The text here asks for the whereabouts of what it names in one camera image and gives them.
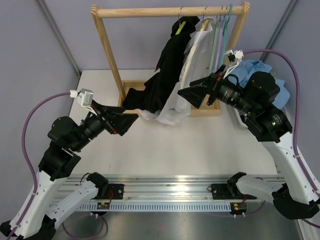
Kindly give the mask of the white shirt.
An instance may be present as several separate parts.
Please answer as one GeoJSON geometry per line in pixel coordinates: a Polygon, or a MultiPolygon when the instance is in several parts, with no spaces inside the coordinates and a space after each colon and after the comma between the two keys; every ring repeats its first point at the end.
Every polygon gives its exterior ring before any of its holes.
{"type": "Polygon", "coordinates": [[[212,17],[206,17],[205,20],[210,20],[210,22],[204,31],[201,31],[202,21],[195,25],[195,32],[191,34],[191,40],[184,51],[183,67],[180,71],[179,80],[163,109],[155,113],[139,110],[139,114],[145,120],[156,120],[159,123],[174,126],[191,115],[192,105],[178,95],[178,90],[187,88],[190,82],[208,75],[216,20],[212,17]]]}

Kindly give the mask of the yellow hanger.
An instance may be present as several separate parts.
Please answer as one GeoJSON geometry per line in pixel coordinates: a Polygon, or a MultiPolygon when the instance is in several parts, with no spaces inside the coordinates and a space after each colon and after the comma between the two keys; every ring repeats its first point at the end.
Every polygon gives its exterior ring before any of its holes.
{"type": "Polygon", "coordinates": [[[202,14],[202,25],[201,25],[201,29],[200,31],[204,31],[205,28],[207,27],[208,23],[210,22],[210,20],[205,20],[205,15],[206,15],[206,10],[207,10],[208,6],[206,6],[203,10],[203,14],[202,14]]]}

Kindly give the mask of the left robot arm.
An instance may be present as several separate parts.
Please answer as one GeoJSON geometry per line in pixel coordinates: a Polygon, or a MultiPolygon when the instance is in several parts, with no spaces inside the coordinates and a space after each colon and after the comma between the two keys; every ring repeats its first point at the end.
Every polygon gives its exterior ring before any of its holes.
{"type": "Polygon", "coordinates": [[[18,214],[0,225],[7,238],[50,240],[60,225],[85,202],[110,197],[109,181],[93,172],[78,189],[51,206],[59,188],[81,160],[78,153],[103,131],[123,136],[138,119],[123,107],[94,102],[92,110],[76,124],[70,117],[57,118],[48,133],[51,142],[38,165],[36,190],[32,190],[18,214]]]}

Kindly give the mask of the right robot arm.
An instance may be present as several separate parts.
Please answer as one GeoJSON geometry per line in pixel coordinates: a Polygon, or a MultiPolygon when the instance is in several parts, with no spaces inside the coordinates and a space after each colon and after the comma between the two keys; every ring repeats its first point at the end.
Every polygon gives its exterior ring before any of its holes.
{"type": "Polygon", "coordinates": [[[320,208],[319,183],[294,149],[294,131],[285,113],[273,105],[280,88],[268,72],[254,72],[241,87],[234,74],[223,67],[207,77],[192,81],[178,95],[195,108],[203,102],[221,101],[242,114],[249,132],[272,156],[284,183],[269,183],[238,172],[227,180],[227,193],[234,199],[252,196],[274,205],[290,220],[310,219],[320,208]]]}

